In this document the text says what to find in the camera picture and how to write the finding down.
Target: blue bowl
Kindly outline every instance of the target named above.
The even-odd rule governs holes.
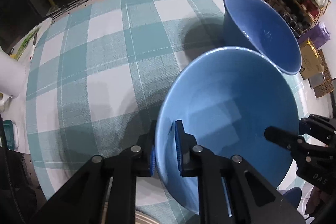
[[[298,42],[284,19],[262,0],[224,0],[225,46],[260,52],[288,75],[301,69]]]
[[[183,178],[177,165],[174,122],[197,143],[224,157],[241,155],[278,187],[292,162],[289,151],[268,142],[276,126],[295,134],[299,118],[283,75],[266,57],[246,48],[222,47],[195,59],[170,88],[157,119],[156,165],[169,193],[198,214],[197,178]]]

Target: purple bag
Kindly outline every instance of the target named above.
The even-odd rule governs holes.
[[[300,38],[298,39],[299,45],[307,41],[308,38],[310,38],[315,47],[318,49],[330,40],[330,33],[327,31],[324,23],[319,22],[310,30],[308,30],[305,34],[300,36]]]

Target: table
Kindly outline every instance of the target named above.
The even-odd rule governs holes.
[[[223,0],[104,0],[44,33],[31,63],[26,127],[46,198],[92,155],[116,155],[147,132],[181,70],[221,45],[223,16]],[[307,80],[285,78],[300,118],[326,115],[326,99],[316,100]],[[301,186],[293,168],[280,188]],[[157,174],[138,178],[136,206],[161,223],[197,222]]]

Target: teal and white checkered cloth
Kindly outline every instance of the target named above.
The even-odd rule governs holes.
[[[117,155],[148,131],[181,70],[221,45],[223,16],[223,0],[103,0],[43,34],[29,73],[26,127],[46,198],[92,155]],[[286,78],[296,94],[297,79]],[[138,178],[136,206],[161,223],[199,221],[157,175]]]

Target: bowl rim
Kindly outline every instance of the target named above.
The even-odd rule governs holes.
[[[273,66],[273,67],[280,73],[280,75],[282,76],[283,80],[285,81],[286,85],[288,86],[288,88],[290,89],[290,91],[291,91],[291,93],[292,93],[292,90],[291,90],[291,88],[290,88],[288,82],[287,82],[286,79],[284,78],[283,73],[282,73],[281,70],[275,65],[275,63],[272,62],[267,56],[262,55],[261,53],[256,52],[256,51],[254,51],[254,50],[251,50],[251,49],[249,49],[249,48],[236,47],[236,46],[219,47],[219,48],[210,50],[210,51],[208,51],[208,52],[205,52],[205,53],[201,54],[199,57],[197,57],[196,59],[194,59],[189,65],[187,65],[187,67],[184,68],[184,70],[182,70],[182,72],[181,72],[181,73],[178,75],[178,77],[174,80],[174,82],[173,82],[173,84],[171,85],[171,87],[170,87],[170,89],[169,89],[169,91],[168,91],[168,93],[167,93],[165,99],[164,99],[163,102],[162,102],[162,105],[161,105],[161,107],[160,107],[159,114],[158,114],[158,116],[157,116],[157,124],[156,124],[156,127],[155,127],[155,138],[154,138],[155,167],[156,167],[156,169],[157,169],[158,176],[159,176],[160,180],[163,182],[163,184],[164,184],[165,187],[166,187],[166,182],[165,182],[165,180],[163,179],[163,177],[162,177],[162,175],[161,175],[162,173],[164,173],[164,172],[162,172],[163,167],[162,167],[162,165],[161,165],[161,162],[158,161],[158,157],[157,157],[157,155],[158,155],[158,152],[157,152],[157,151],[158,151],[158,145],[157,145],[157,144],[158,144],[158,142],[159,142],[159,138],[160,138],[160,137],[158,136],[157,132],[159,131],[159,129],[162,128],[162,123],[163,123],[163,122],[162,122],[161,116],[162,116],[162,112],[164,111],[165,105],[166,105],[167,101],[169,100],[169,97],[170,97],[171,94],[172,94],[172,88],[173,88],[173,86],[176,85],[176,83],[183,77],[183,75],[186,74],[186,72],[191,68],[192,64],[198,62],[200,59],[203,59],[203,58],[204,58],[205,56],[207,56],[207,55],[210,55],[210,54],[212,54],[212,53],[214,53],[214,52],[224,51],[224,50],[234,50],[234,51],[242,51],[242,50],[243,50],[243,51],[251,52],[252,54],[258,55],[258,56],[260,56],[261,58],[263,58],[264,60],[268,61],[268,63],[270,63],[270,64],[271,64],[271,65],[272,65],[272,66]],[[291,162],[288,163],[288,169],[287,169],[287,171],[286,171],[285,176],[287,175],[288,170],[290,169]],[[179,203],[178,199],[177,199],[173,194],[171,194],[170,192],[169,192],[169,194],[170,194],[170,195],[171,195],[171,196],[172,196],[172,197]],[[182,205],[182,204],[180,204],[180,205],[183,206],[184,208],[186,208],[187,210],[189,210],[189,211],[195,213],[195,214],[199,214],[199,211],[196,211],[196,210],[194,210],[193,208],[191,208],[191,207],[189,207],[189,206],[187,206],[187,205]]]
[[[230,12],[230,10],[227,8],[227,6],[228,6],[228,4],[227,4],[227,1],[230,1],[230,0],[223,0],[223,3],[224,3],[224,7],[225,7],[225,13],[227,12],[229,15],[230,15],[230,17],[231,17],[231,19],[233,20],[233,22],[236,24],[236,26],[238,27],[238,29],[243,33],[243,30],[239,27],[239,25],[238,25],[238,23],[237,23],[237,21],[234,19],[234,17],[232,16],[232,13]],[[285,25],[286,25],[286,27],[288,28],[288,30],[290,31],[290,33],[291,33],[291,36],[293,37],[293,39],[297,42],[297,39],[296,39],[296,37],[294,36],[294,34],[293,34],[293,32],[292,32],[292,30],[290,29],[290,27],[288,26],[288,24],[287,24],[287,22],[282,18],[282,16],[280,16],[268,3],[266,3],[266,2],[264,2],[264,1],[262,1],[262,0],[258,0],[258,1],[261,1],[262,3],[264,3],[266,6],[265,7],[267,7],[267,9],[270,9],[270,11],[272,12],[272,13],[274,13],[276,16],[278,16],[278,18],[280,18],[284,23],[285,23]],[[263,52],[263,51],[261,51],[258,47],[256,47],[256,45],[255,44],[253,44],[252,43],[252,41],[251,41],[251,39],[249,38],[249,37],[246,37],[250,42],[251,42],[251,44],[263,55],[263,56],[265,56],[266,57],[266,54]],[[300,51],[300,47],[299,47],[299,44],[298,44],[298,42],[296,43],[297,45],[296,45],[296,49],[298,50],[298,52],[299,52],[299,54],[300,54],[300,60],[301,60],[301,62],[302,62],[302,55],[301,55],[301,51]],[[295,71],[287,71],[287,70],[285,70],[284,68],[282,68],[282,67],[279,67],[280,68],[280,70],[283,72],[283,73],[285,73],[285,74],[287,74],[287,75],[296,75],[297,73],[299,73],[299,71],[300,71],[300,69],[301,69],[301,67],[302,67],[302,63],[301,63],[301,65],[300,65],[300,67],[297,69],[297,70],[295,70]]]

